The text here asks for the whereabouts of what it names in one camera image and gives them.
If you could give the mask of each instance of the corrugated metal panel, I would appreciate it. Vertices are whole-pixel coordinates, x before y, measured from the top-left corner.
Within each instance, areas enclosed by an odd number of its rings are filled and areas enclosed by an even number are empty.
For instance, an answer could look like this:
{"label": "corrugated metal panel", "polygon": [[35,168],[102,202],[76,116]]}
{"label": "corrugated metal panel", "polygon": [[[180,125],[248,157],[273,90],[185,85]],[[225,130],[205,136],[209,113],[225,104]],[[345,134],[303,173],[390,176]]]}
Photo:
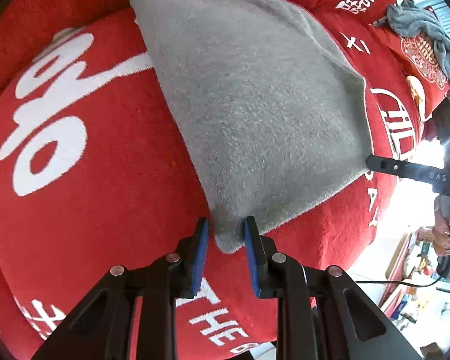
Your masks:
{"label": "corrugated metal panel", "polygon": [[444,0],[425,0],[417,4],[421,8],[432,7],[442,22],[445,31],[450,35],[450,8]]}

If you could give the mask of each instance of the crumpled towel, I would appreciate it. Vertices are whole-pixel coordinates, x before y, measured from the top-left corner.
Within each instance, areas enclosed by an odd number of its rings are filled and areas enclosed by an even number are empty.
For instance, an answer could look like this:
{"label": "crumpled towel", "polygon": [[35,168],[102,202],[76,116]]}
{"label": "crumpled towel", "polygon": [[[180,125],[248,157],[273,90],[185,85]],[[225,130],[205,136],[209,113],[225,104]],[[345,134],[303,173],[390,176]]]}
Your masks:
{"label": "crumpled towel", "polygon": [[433,40],[433,50],[443,73],[450,80],[450,36],[432,12],[419,8],[413,0],[387,8],[390,27],[404,38],[413,38],[421,31]]}

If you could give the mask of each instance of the gray towel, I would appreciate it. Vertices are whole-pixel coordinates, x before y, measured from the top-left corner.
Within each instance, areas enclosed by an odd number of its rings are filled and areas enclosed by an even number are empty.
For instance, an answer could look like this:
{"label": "gray towel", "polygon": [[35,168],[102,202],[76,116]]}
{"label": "gray towel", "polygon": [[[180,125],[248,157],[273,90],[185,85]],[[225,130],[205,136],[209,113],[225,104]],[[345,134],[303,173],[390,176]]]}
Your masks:
{"label": "gray towel", "polygon": [[387,19],[390,27],[404,38],[425,32],[433,40],[438,64],[450,80],[450,36],[432,12],[417,7],[413,0],[404,0],[401,6],[388,6]]}
{"label": "gray towel", "polygon": [[243,245],[246,216],[264,234],[366,171],[365,80],[306,11],[283,0],[130,2],[222,251]]}

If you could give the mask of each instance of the metal rivet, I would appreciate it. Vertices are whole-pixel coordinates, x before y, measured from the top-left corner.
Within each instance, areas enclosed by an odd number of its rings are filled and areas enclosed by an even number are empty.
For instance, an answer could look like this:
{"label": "metal rivet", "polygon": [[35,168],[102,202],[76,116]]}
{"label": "metal rivet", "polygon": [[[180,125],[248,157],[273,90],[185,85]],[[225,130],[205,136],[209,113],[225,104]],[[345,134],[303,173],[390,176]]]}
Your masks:
{"label": "metal rivet", "polygon": [[274,260],[276,263],[284,263],[287,259],[287,256],[285,256],[283,253],[275,253],[272,257],[272,260]]}
{"label": "metal rivet", "polygon": [[113,276],[120,276],[120,275],[122,275],[124,272],[125,272],[125,268],[124,268],[123,266],[121,266],[121,265],[113,266],[112,269],[110,269],[110,273],[111,273]]}
{"label": "metal rivet", "polygon": [[180,261],[180,255],[178,253],[169,253],[166,255],[165,260],[169,263],[177,263]]}
{"label": "metal rivet", "polygon": [[339,278],[343,274],[343,270],[339,266],[334,265],[328,268],[328,273],[336,278]]}

